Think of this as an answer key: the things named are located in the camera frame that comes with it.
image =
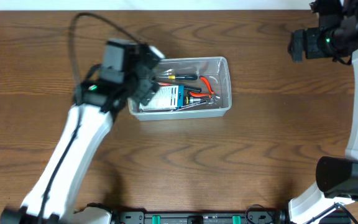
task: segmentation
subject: wood grain surface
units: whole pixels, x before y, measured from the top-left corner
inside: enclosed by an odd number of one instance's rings
[[[67,26],[76,12],[0,12],[0,213],[18,208],[62,133],[73,80]],[[314,182],[321,156],[344,156],[352,67],[293,63],[290,32],[317,25],[308,11],[103,11],[167,57],[223,56],[232,108],[222,118],[140,122],[127,108],[98,149],[77,207],[149,211],[282,207]],[[81,71],[121,37],[83,19]],[[349,206],[358,219],[358,203]]]

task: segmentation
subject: white wall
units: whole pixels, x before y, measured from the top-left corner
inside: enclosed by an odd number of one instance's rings
[[[0,10],[310,9],[313,0],[0,0]]]

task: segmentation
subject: green light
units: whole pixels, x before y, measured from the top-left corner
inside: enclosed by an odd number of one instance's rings
[[[97,85],[91,85],[91,86],[89,87],[89,90],[93,91],[93,90],[95,90],[95,89],[97,89],[97,88],[98,88]]]

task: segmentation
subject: red handle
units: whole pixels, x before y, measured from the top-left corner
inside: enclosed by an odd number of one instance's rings
[[[193,93],[192,91],[189,91],[189,94],[190,94],[190,96],[192,96],[192,97],[211,97],[211,95],[210,94],[208,94],[208,93]]]
[[[200,80],[202,80],[202,81],[205,82],[205,85],[206,85],[206,87],[208,88],[208,90],[209,90],[209,92],[210,92],[211,94],[215,94],[215,92],[212,91],[211,84],[209,84],[208,79],[206,79],[205,77],[200,77]]]

